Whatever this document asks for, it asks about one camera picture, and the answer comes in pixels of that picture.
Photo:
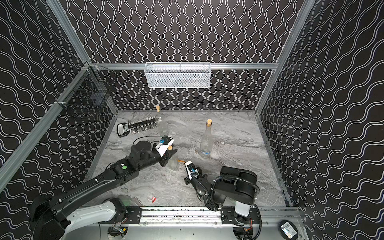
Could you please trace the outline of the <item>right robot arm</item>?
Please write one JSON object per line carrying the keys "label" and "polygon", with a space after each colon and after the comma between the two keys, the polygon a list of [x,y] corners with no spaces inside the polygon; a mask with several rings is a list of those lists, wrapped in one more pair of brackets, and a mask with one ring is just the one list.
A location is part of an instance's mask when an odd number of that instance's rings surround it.
{"label": "right robot arm", "polygon": [[199,201],[213,212],[221,212],[223,224],[238,227],[252,227],[256,217],[251,216],[251,206],[260,192],[258,176],[238,168],[222,167],[220,175],[213,182],[203,170],[192,162],[185,163],[187,176],[185,184],[191,184]]}

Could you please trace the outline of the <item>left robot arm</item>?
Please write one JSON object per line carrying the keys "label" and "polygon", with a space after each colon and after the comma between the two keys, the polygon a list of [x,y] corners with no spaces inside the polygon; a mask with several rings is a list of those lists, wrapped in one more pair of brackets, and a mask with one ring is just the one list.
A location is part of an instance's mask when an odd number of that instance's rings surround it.
{"label": "left robot arm", "polygon": [[160,164],[165,167],[177,152],[174,139],[163,136],[158,144],[139,141],[131,146],[129,156],[110,165],[98,176],[56,196],[39,196],[34,199],[30,211],[33,240],[58,240],[69,228],[69,216],[79,207],[99,195],[133,180],[145,168]]}

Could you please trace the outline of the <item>clear bottle with orange label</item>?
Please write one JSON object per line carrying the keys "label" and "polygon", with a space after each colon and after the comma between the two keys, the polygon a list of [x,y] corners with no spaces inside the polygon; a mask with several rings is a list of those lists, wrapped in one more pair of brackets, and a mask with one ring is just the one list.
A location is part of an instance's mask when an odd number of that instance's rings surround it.
{"label": "clear bottle with orange label", "polygon": [[[168,147],[168,150],[172,150],[172,149],[175,149],[173,146],[169,146]],[[178,152],[169,160],[167,166],[169,169],[173,170],[173,171],[176,171],[179,167],[179,163],[177,162],[177,160],[179,159],[179,154]]]}

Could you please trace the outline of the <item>short clear corked bottle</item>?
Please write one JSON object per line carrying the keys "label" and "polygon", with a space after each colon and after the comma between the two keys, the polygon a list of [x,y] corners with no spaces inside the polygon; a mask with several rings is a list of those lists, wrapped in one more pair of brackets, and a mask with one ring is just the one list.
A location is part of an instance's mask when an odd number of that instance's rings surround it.
{"label": "short clear corked bottle", "polygon": [[156,105],[156,111],[157,111],[156,118],[158,120],[159,134],[163,136],[167,136],[169,131],[168,131],[166,117],[159,105]]}

